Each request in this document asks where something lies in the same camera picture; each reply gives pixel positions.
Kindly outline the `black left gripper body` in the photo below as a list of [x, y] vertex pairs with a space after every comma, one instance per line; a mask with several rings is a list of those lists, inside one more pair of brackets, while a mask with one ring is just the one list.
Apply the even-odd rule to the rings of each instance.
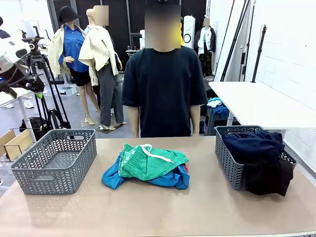
[[17, 84], [26, 84], [26, 78], [30, 75], [30, 69], [24, 65], [13, 65], [7, 71], [0, 72], [0, 91], [9, 92], [11, 87]]

